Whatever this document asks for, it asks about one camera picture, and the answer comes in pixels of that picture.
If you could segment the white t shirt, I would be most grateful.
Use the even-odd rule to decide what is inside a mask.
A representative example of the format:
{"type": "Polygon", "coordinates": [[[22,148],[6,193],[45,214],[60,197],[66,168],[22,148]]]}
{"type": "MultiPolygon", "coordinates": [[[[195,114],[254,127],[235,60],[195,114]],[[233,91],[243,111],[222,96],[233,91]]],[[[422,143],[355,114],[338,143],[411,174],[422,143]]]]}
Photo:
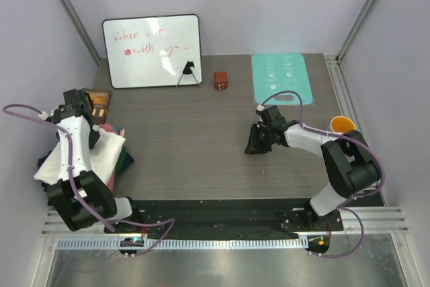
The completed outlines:
{"type": "MultiPolygon", "coordinates": [[[[99,125],[96,125],[95,129],[100,133],[100,139],[90,151],[91,166],[95,174],[107,185],[113,171],[115,171],[116,163],[126,139],[115,133],[105,131],[99,125]]],[[[54,184],[58,179],[59,171],[60,144],[58,143],[50,156],[37,170],[34,179],[45,184],[54,184]]]]}

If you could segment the red brown cube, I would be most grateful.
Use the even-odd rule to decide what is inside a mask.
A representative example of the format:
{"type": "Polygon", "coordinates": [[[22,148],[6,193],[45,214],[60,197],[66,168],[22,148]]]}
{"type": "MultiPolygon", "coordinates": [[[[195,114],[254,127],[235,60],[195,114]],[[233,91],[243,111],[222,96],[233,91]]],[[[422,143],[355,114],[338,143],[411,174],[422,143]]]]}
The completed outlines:
{"type": "Polygon", "coordinates": [[[214,72],[214,88],[219,91],[228,88],[228,74],[226,71],[214,72]]]}

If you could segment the small white whiteboard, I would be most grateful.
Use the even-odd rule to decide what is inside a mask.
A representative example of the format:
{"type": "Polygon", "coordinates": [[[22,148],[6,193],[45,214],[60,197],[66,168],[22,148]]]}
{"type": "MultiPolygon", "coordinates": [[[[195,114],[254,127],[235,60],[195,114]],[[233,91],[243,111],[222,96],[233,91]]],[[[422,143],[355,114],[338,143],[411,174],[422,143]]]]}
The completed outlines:
{"type": "MultiPolygon", "coordinates": [[[[187,61],[202,84],[200,21],[196,14],[106,19],[103,39],[112,87],[176,86],[187,61]]],[[[179,86],[197,85],[185,75],[179,86]]]]}

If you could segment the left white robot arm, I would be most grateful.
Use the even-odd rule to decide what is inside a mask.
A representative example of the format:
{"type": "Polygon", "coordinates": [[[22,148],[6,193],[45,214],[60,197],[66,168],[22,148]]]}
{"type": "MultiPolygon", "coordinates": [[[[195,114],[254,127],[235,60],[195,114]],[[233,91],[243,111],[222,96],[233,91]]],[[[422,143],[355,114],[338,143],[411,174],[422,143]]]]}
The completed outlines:
{"type": "Polygon", "coordinates": [[[64,103],[48,117],[58,133],[60,171],[56,183],[46,188],[48,201],[71,231],[86,229],[97,221],[114,233],[114,222],[130,233],[143,224],[141,213],[132,209],[129,198],[115,198],[93,171],[90,150],[101,135],[93,129],[89,95],[82,89],[63,93],[64,103]]]}

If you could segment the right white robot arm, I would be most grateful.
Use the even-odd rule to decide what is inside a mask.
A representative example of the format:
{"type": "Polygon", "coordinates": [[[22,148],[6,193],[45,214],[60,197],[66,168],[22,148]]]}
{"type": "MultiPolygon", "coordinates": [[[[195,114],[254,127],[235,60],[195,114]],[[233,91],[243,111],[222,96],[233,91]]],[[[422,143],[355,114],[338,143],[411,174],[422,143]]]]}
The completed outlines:
{"type": "Polygon", "coordinates": [[[385,173],[360,132],[327,132],[287,121],[277,106],[257,106],[259,121],[251,125],[245,149],[248,155],[266,154],[273,145],[301,149],[321,157],[329,183],[304,205],[304,224],[317,230],[330,216],[375,183],[383,184],[385,173]]]}

